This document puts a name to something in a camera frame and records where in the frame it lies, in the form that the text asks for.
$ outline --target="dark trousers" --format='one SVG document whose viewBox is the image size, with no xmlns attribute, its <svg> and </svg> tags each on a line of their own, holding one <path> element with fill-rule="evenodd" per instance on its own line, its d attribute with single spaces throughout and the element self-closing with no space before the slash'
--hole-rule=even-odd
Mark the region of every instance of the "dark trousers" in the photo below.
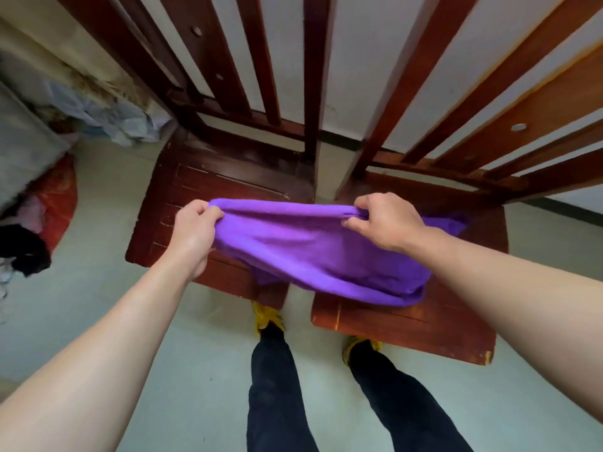
<svg viewBox="0 0 603 452">
<path fill-rule="evenodd" d="M 471 451 L 427 389 L 398 371 L 369 341 L 351 350 L 350 369 L 375 414 L 389 430 L 396 452 Z M 262 330 L 252 355 L 249 452 L 318 451 L 301 396 L 291 350 L 283 332 L 270 324 Z"/>
</svg>

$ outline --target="leg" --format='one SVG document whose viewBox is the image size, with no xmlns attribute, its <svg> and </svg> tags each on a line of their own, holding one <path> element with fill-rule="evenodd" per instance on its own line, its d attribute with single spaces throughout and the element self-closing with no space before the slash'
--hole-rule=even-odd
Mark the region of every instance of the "leg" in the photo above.
<svg viewBox="0 0 603 452">
<path fill-rule="evenodd" d="M 252 355 L 247 450 L 318 452 L 307 425 L 297 369 L 283 331 L 272 322 L 260 331 Z"/>
<path fill-rule="evenodd" d="M 427 389 L 398 371 L 370 341 L 351 349 L 349 364 L 377 417 L 389 430 L 396 452 L 471 451 Z"/>
</svg>

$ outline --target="purple garment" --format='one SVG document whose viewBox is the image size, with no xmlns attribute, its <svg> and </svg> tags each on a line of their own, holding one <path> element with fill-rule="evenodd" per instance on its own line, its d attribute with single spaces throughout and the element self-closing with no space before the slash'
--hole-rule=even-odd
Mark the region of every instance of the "purple garment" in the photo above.
<svg viewBox="0 0 603 452">
<path fill-rule="evenodd" d="M 431 273 L 412 258 L 375 246 L 341 226 L 350 217 L 367 219 L 353 206 L 215 199 L 224 217 L 215 246 L 251 265 L 262 285 L 286 281 L 307 290 L 334 293 L 366 303 L 406 306 L 425 293 Z M 465 225 L 423 218 L 452 235 Z"/>
</svg>

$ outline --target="person's left hand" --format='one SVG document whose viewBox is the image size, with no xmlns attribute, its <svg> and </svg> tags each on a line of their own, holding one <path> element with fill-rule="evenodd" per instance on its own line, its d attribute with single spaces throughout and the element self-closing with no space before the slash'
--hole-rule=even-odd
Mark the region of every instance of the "person's left hand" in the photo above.
<svg viewBox="0 0 603 452">
<path fill-rule="evenodd" d="M 199 276 L 207 266 L 216 234 L 215 224 L 224 217 L 217 206 L 207 207 L 202 200 L 193 200 L 176 214 L 174 232 L 165 256 L 184 264 L 189 279 Z"/>
</svg>

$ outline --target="shoe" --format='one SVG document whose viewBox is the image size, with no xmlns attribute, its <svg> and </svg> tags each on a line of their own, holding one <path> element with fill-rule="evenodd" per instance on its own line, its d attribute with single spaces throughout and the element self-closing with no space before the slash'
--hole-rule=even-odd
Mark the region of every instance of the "shoe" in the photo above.
<svg viewBox="0 0 603 452">
<path fill-rule="evenodd" d="M 381 341 L 373 341 L 372 339 L 365 338 L 362 336 L 350 336 L 348 342 L 346 343 L 341 358 L 343 359 L 343 363 L 349 368 L 350 366 L 350 353 L 351 350 L 354 349 L 356 344 L 360 344 L 361 342 L 371 341 L 371 346 L 377 352 L 381 352 L 381 346 L 383 343 Z"/>
<path fill-rule="evenodd" d="M 270 306 L 264 306 L 257 301 L 253 301 L 252 304 L 253 312 L 256 314 L 256 333 L 258 336 L 260 336 L 260 330 L 266 328 L 270 322 L 285 332 L 283 318 L 280 316 L 277 309 L 274 309 Z"/>
</svg>

